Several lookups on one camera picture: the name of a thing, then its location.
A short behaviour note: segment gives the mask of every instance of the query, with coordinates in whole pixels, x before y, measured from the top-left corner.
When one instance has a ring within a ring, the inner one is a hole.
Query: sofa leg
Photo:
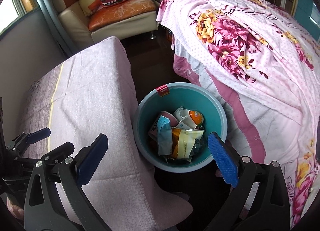
[[[154,40],[154,39],[156,39],[156,35],[154,34],[154,31],[151,31],[151,36],[150,36],[150,39],[151,40]]]

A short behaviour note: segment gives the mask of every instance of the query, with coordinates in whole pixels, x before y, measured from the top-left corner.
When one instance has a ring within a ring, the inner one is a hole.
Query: trash can
[[[173,113],[180,106],[199,111],[204,116],[204,137],[207,139],[211,132],[217,132],[222,141],[227,136],[227,118],[219,101],[207,90],[190,83],[167,84],[169,94],[160,97],[157,90],[151,91],[139,104],[133,122],[133,133],[136,145],[141,154],[156,167],[176,173],[198,170],[213,160],[208,147],[201,148],[192,157],[191,162],[166,162],[151,150],[148,145],[148,131],[160,113]]]

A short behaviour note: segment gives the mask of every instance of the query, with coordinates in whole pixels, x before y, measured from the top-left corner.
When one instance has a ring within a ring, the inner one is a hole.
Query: food wrapper
[[[173,159],[188,159],[195,145],[200,140],[204,130],[183,130],[172,127],[172,154]]]

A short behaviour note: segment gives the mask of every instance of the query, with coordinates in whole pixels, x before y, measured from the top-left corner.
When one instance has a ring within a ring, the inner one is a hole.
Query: sofa
[[[79,0],[52,0],[58,18],[79,50],[110,36],[124,39],[158,29],[152,0],[127,0],[85,16]]]

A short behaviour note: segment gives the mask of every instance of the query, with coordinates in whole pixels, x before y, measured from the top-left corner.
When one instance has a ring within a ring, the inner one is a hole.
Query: white wall
[[[0,97],[6,143],[19,134],[18,115],[25,92],[64,59],[39,9],[0,37]]]

